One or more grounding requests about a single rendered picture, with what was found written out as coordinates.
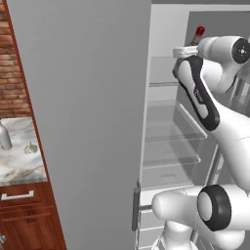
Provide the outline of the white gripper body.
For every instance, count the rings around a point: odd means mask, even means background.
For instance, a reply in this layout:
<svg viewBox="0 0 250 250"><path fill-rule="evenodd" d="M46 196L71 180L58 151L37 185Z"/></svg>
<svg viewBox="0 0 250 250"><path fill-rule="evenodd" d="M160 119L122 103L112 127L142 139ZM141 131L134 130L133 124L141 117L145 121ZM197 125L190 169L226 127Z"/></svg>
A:
<svg viewBox="0 0 250 250"><path fill-rule="evenodd" d="M196 46L177 47L173 50L173 57L176 59L184 59L198 53Z"/></svg>

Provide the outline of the glass fridge shelf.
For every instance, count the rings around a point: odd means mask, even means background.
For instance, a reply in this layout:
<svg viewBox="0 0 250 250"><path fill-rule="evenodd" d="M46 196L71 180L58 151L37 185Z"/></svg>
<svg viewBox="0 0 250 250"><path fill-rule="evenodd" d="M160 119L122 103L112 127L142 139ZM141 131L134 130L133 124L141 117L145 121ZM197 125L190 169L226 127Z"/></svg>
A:
<svg viewBox="0 0 250 250"><path fill-rule="evenodd" d="M162 141L145 144L144 167L187 165L200 161L200 157L187 141Z"/></svg>
<svg viewBox="0 0 250 250"><path fill-rule="evenodd" d="M150 101L146 114L146 141L204 140L207 134L176 101Z"/></svg>
<svg viewBox="0 0 250 250"><path fill-rule="evenodd" d="M172 57L152 57L150 63L149 85L176 85L178 80L172 72L176 60Z"/></svg>

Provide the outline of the grey fridge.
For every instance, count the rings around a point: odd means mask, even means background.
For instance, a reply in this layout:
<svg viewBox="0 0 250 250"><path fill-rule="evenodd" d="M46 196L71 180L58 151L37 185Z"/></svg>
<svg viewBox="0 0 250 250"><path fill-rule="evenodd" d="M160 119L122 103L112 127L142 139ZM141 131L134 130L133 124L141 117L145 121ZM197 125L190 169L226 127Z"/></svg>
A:
<svg viewBox="0 0 250 250"><path fill-rule="evenodd" d="M250 35L250 0L6 1L67 250L150 250L163 231L152 197L214 181L224 165L180 85L149 85L151 58L174 58L200 25ZM144 167L150 101L178 102L204 130L204 140L175 140L199 163ZM160 166L182 166L191 183L142 187L143 170Z"/></svg>

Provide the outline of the white fridge crisper drawer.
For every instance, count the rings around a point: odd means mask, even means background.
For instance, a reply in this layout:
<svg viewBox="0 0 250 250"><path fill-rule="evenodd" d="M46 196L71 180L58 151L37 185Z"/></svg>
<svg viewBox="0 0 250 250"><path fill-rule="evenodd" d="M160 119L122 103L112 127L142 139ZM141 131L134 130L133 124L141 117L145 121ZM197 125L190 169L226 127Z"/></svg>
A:
<svg viewBox="0 0 250 250"><path fill-rule="evenodd" d="M182 166L160 166L143 170L142 187L189 185L191 179Z"/></svg>

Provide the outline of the brown red-capped liquor bottle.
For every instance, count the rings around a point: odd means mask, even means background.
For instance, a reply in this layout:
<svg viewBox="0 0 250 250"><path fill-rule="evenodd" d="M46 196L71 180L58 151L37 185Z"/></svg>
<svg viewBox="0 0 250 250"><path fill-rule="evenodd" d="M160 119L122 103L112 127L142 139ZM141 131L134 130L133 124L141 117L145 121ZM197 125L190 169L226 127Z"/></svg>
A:
<svg viewBox="0 0 250 250"><path fill-rule="evenodd" d="M193 38L190 42L187 42L186 43L186 46L197 46L198 43L200 42L201 38L202 38L202 35L205 31L205 27L203 25L200 25L196 31L195 31L195 34L193 35ZM182 62L183 60L182 59L177 59L176 63L175 63L175 66L173 68L173 74L174 76L177 76L177 70L180 66L180 63Z"/></svg>

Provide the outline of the silver liquor bottle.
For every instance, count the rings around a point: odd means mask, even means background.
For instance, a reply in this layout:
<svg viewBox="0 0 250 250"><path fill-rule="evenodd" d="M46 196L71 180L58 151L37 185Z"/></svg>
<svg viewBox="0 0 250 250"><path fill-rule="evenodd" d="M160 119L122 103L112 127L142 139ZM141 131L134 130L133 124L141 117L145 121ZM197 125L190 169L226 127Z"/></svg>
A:
<svg viewBox="0 0 250 250"><path fill-rule="evenodd" d="M0 120L0 146L4 150L12 148L12 142L7 128L2 124Z"/></svg>

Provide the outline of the brown wooden drawer front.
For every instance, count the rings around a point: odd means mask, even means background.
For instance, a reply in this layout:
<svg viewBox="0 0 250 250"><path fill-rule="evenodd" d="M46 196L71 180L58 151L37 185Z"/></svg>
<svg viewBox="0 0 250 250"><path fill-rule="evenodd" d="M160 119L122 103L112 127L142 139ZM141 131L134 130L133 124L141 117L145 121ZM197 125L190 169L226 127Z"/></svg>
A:
<svg viewBox="0 0 250 250"><path fill-rule="evenodd" d="M17 195L28 193L30 190L35 191L31 198L1 201L2 193ZM38 205L49 206L53 203L54 197L48 182L0 187L0 211Z"/></svg>

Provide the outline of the brown wooden cupboard door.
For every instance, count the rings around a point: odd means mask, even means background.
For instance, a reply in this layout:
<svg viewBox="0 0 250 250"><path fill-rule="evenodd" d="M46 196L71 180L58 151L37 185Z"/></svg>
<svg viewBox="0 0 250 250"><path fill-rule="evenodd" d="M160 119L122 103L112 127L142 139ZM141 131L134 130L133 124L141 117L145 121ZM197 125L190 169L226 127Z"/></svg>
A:
<svg viewBox="0 0 250 250"><path fill-rule="evenodd" d="M4 250L66 250L59 216L53 207L0 214Z"/></svg>

